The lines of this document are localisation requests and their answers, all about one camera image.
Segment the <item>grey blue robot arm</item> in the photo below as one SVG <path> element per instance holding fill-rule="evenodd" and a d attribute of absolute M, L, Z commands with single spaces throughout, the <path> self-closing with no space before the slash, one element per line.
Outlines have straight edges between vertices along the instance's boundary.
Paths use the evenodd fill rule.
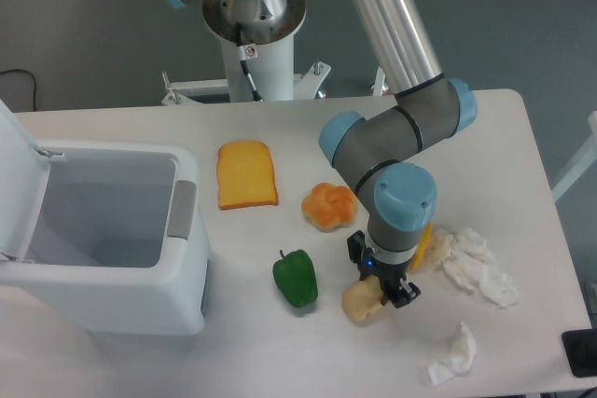
<path fill-rule="evenodd" d="M 354 3 L 396 104 L 369 119 L 333 117 L 319 145 L 368 212 L 367 230 L 348 239 L 350 259 L 362 279 L 379 281 L 383 302 L 403 307 L 420 293 L 406 272 L 437 199 L 433 177 L 410 158 L 469 126 L 478 106 L 465 82 L 444 76 L 413 0 Z M 294 36 L 305 0 L 203 0 L 202 15 L 232 102 L 299 98 L 307 81 L 294 74 Z"/>

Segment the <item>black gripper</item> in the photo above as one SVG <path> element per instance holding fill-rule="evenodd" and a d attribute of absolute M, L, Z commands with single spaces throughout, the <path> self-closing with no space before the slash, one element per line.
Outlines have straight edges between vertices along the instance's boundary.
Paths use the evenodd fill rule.
<path fill-rule="evenodd" d="M 406 271 L 413 251 L 374 252 L 366 244 L 365 233 L 357 230 L 347 240 L 348 254 L 359 272 L 359 279 L 375 276 L 380 281 L 383 297 L 382 304 L 392 304 L 396 309 L 409 305 L 421 295 L 421 290 L 406 280 Z"/>

